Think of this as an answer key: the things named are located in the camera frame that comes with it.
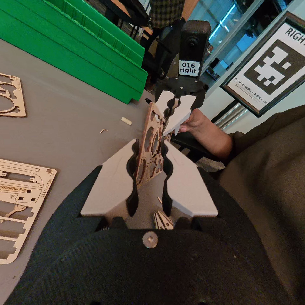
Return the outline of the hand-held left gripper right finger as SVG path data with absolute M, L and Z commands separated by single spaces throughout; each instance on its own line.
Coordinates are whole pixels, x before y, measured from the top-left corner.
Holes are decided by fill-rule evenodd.
M 172 209 L 188 217 L 215 217 L 218 210 L 199 169 L 171 143 L 162 141 L 163 171 L 166 174 L 162 208 L 167 216 Z

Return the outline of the person's right hand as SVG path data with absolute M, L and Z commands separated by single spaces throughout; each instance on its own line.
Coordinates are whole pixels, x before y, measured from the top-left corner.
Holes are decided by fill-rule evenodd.
M 189 118 L 179 127 L 178 133 L 189 132 L 198 142 L 204 143 L 217 135 L 219 129 L 199 109 L 194 109 Z

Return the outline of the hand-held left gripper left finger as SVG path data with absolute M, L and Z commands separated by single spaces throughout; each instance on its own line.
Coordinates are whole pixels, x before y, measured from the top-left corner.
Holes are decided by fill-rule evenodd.
M 83 205 L 84 217 L 133 217 L 139 196 L 135 171 L 139 154 L 139 139 L 127 145 L 105 161 Z

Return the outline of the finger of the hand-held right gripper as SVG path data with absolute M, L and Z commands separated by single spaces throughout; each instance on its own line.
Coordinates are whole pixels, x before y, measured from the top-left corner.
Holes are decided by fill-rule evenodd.
M 180 105 L 174 109 L 173 114 L 169 117 L 167 125 L 163 130 L 163 136 L 168 135 L 172 131 L 174 131 L 174 134 L 177 135 L 180 125 L 189 118 L 192 111 L 191 107 L 195 100 L 196 96 L 193 95 L 185 95 L 180 97 Z
M 156 107 L 158 108 L 161 117 L 164 119 L 168 117 L 170 119 L 179 118 L 179 99 L 170 91 L 162 91 L 160 97 L 156 101 Z

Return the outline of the wooden sheet with gear parts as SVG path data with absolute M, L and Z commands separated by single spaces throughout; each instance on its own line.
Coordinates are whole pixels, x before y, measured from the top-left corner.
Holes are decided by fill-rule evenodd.
M 56 174 L 50 167 L 1 159 L 1 265 L 16 260 Z

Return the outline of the grey desk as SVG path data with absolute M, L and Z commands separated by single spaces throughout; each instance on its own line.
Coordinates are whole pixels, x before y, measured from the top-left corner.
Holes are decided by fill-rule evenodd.
M 98 165 L 141 138 L 146 90 L 125 104 L 1 40 L 1 73 L 21 79 L 27 117 L 1 117 L 1 158 L 50 167 L 55 181 L 17 259 L 1 266 L 1 304 L 23 274 L 49 218 Z M 132 125 L 121 121 L 125 117 Z

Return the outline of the wooden sheet with scalloped cutouts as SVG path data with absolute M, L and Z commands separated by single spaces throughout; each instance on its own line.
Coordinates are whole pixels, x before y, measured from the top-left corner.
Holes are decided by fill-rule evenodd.
M 172 132 L 162 136 L 165 119 L 154 102 L 150 102 L 145 119 L 142 139 L 140 141 L 137 168 L 135 172 L 136 185 L 140 188 L 163 170 L 161 154 L 162 139 L 170 142 Z

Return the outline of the wooden sheet with round holes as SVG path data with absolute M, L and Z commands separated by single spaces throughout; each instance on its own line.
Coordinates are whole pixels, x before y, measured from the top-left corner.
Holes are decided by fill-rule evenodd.
M 26 117 L 26 108 L 19 77 L 0 74 L 0 116 Z

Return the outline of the green bin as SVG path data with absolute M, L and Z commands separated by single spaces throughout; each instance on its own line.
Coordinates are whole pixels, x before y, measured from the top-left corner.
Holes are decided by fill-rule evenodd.
M 0 2 L 1 39 L 125 104 L 139 100 L 144 48 L 86 1 Z

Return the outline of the person's brown sleeve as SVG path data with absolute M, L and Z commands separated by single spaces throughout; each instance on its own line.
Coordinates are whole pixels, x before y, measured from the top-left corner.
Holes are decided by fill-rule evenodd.
M 305 106 L 230 136 L 219 183 L 253 223 L 288 294 L 304 304 Z

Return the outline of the person's right forearm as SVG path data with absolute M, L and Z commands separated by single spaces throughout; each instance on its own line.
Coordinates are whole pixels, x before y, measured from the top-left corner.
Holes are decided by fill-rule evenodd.
M 196 140 L 212 155 L 225 161 L 233 148 L 232 138 L 213 123 L 201 124 L 193 130 Z

